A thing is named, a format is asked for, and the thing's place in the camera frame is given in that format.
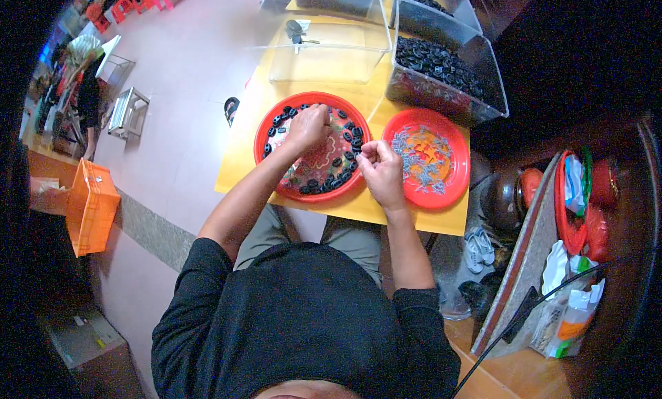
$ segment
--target black sleeve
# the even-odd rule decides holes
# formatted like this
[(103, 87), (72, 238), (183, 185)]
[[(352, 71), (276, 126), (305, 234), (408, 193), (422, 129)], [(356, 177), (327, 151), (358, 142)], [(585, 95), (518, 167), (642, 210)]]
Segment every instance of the black sleeve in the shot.
[(443, 332), (439, 289), (401, 288), (393, 294), (398, 321), (407, 339), (403, 398), (447, 398), (458, 384), (460, 360)]
[(152, 333), (152, 373), (161, 399), (191, 397), (196, 363), (231, 265), (215, 241), (193, 242), (170, 307)]

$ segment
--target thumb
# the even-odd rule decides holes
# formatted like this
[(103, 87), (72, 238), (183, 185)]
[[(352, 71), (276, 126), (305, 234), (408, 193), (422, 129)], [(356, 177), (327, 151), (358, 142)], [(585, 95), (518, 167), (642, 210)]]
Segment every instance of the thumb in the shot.
[(372, 163), (370, 163), (368, 158), (362, 155), (356, 155), (356, 162), (359, 164), (359, 171), (364, 178), (367, 179), (375, 174), (375, 168), (373, 167)]

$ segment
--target orange label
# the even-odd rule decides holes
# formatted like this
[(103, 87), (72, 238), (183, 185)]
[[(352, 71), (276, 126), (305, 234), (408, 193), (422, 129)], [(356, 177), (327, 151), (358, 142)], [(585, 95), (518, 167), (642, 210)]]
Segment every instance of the orange label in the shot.
[(590, 320), (587, 320), (584, 323), (568, 323), (567, 321), (562, 321), (557, 337), (560, 340), (567, 340), (581, 336), (586, 331), (586, 328), (589, 327), (590, 322)]

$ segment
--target white sneaker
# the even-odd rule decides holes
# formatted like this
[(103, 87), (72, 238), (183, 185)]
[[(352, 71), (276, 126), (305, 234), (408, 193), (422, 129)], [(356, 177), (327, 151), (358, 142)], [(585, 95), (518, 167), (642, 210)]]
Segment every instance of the white sneaker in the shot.
[(467, 265), (469, 271), (474, 274), (483, 271), (483, 256), (481, 249), (478, 245), (478, 240), (473, 232), (468, 232), (464, 235), (464, 251), (462, 253), (462, 260)]
[(492, 265), (494, 263), (494, 247), (492, 246), (492, 241), (490, 237), (487, 236), (484, 228), (472, 228), (471, 234), (475, 237), (476, 245), (478, 245), (479, 253), (483, 262), (487, 265)]

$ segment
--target orange plastic crate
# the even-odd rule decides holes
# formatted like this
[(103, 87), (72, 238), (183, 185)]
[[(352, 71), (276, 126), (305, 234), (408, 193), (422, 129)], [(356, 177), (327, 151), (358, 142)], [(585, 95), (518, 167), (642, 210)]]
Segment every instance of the orange plastic crate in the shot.
[(67, 206), (67, 229), (77, 257), (106, 249), (119, 203), (111, 172), (81, 159)]

